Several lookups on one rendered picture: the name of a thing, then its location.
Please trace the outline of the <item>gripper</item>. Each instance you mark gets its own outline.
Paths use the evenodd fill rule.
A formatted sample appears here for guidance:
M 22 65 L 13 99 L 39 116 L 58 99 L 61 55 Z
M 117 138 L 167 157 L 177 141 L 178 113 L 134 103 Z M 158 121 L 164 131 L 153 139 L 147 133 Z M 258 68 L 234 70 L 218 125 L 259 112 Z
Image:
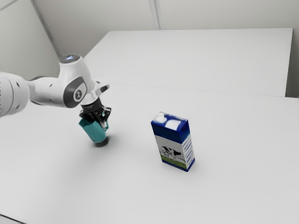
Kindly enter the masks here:
M 93 103 L 81 105 L 82 111 L 79 116 L 88 122 L 99 122 L 103 129 L 106 128 L 106 121 L 111 113 L 110 107 L 104 107 L 100 98 L 97 98 Z

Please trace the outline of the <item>teal faceted mug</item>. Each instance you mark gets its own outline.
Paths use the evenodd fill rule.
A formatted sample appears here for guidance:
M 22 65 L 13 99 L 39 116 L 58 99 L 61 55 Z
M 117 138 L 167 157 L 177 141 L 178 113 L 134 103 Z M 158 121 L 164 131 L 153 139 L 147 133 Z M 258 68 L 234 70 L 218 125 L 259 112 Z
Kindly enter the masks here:
M 85 119 L 81 119 L 79 125 L 93 142 L 101 143 L 106 139 L 106 131 L 109 128 L 107 121 L 105 129 L 103 129 L 97 121 L 91 123 Z

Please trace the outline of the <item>blue milk carton with cow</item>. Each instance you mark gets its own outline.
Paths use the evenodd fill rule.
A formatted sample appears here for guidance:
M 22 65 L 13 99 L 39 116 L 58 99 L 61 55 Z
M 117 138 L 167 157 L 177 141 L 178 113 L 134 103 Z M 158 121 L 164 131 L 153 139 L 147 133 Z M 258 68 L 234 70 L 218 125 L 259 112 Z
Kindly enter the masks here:
M 159 112 L 151 126 L 162 162 L 188 172 L 195 162 L 188 120 Z

